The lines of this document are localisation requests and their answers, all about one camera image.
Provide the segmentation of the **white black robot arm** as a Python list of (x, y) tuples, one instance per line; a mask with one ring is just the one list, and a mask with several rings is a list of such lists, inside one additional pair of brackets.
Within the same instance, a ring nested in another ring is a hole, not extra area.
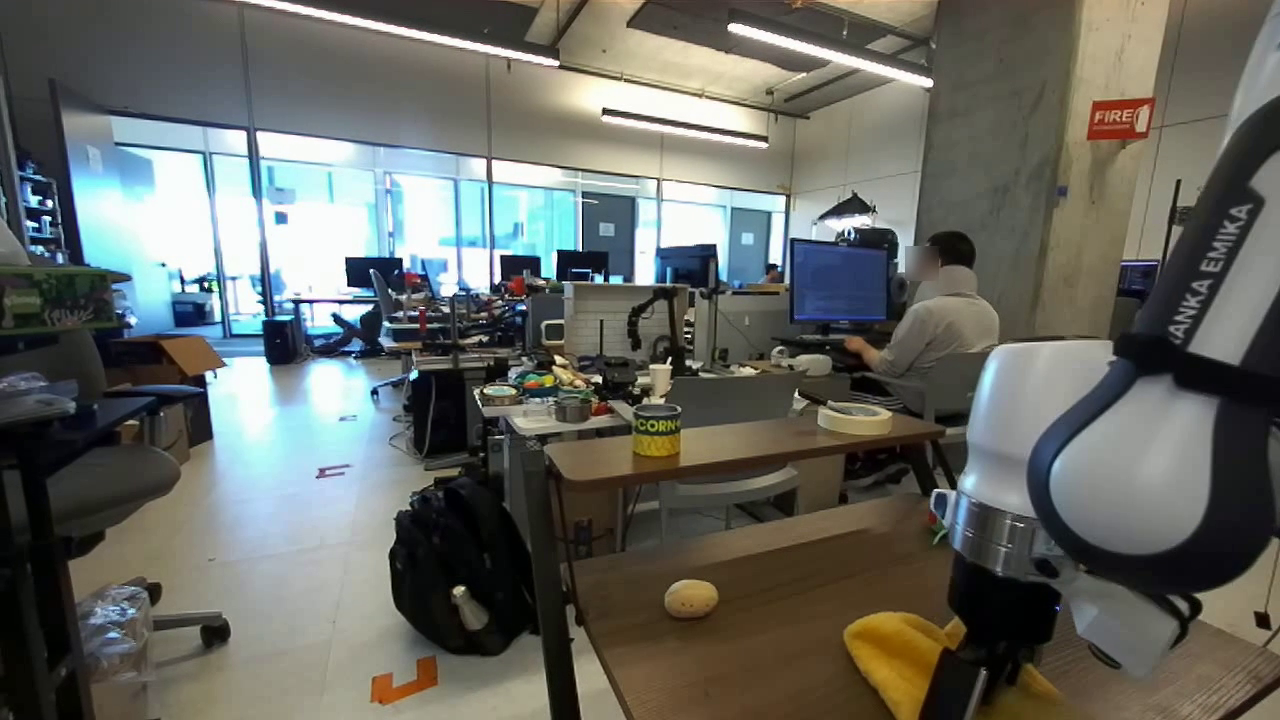
[(1151, 673), (1275, 534), (1280, 0), (1128, 332), (986, 353), (968, 463), (930, 495), (965, 640), (919, 720), (974, 720), (1058, 631)]

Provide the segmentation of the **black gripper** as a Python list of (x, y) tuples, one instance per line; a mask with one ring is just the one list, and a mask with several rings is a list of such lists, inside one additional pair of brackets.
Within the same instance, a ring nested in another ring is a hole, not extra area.
[(947, 609), (965, 640), (939, 653), (919, 720), (974, 720), (978, 709), (991, 709), (1052, 640), (1058, 592), (956, 556)]

